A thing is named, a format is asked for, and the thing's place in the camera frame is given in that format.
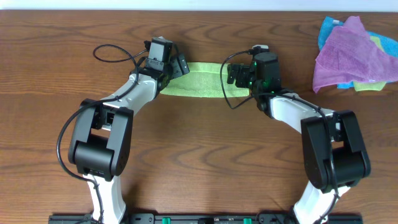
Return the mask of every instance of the purple fabric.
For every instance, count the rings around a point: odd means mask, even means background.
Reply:
[[[370,40],[357,16],[333,28],[316,59],[312,88],[317,93],[321,87],[352,81],[398,81],[398,58]]]

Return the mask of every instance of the green cloth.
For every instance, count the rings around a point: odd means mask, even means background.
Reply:
[[[235,84],[227,84],[227,66],[223,67],[223,83],[227,97],[248,96],[249,89],[237,88]],[[190,62],[188,63],[190,72],[182,77],[173,79],[167,87],[160,93],[173,96],[191,97],[224,97],[220,83],[219,63]]]
[[[376,46],[384,52],[383,46],[381,45],[380,38],[371,36],[371,41],[373,41]],[[359,83],[354,81],[355,91],[364,91],[364,90],[376,90],[381,91],[387,82],[376,82],[376,83]]]

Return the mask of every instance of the brown tabletop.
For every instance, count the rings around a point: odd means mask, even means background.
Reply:
[[[316,105],[353,110],[372,173],[334,212],[361,213],[365,223],[398,222],[398,85],[312,91],[322,21],[350,15],[360,15],[367,30],[398,39],[396,13],[0,11],[0,223],[45,223],[53,213],[92,211],[87,184],[64,173],[55,141],[83,99],[112,94],[133,69],[131,62],[100,62],[92,50],[109,43],[136,53],[160,35],[177,42],[190,62],[221,63],[267,44],[279,55],[285,87]],[[114,49],[102,56],[125,57]],[[62,142],[65,161],[71,133]],[[308,182],[301,136],[258,111],[255,101],[231,110],[221,98],[165,95],[135,116],[121,180],[131,212],[159,213],[288,210]]]

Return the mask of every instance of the white wall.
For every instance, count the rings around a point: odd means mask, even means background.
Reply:
[[[398,0],[0,0],[0,9],[398,12]]]

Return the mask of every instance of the green connector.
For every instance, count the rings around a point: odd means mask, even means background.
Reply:
[[[243,224],[251,224],[251,218],[244,218]]]
[[[162,224],[171,224],[172,220],[171,218],[163,218],[162,219]]]

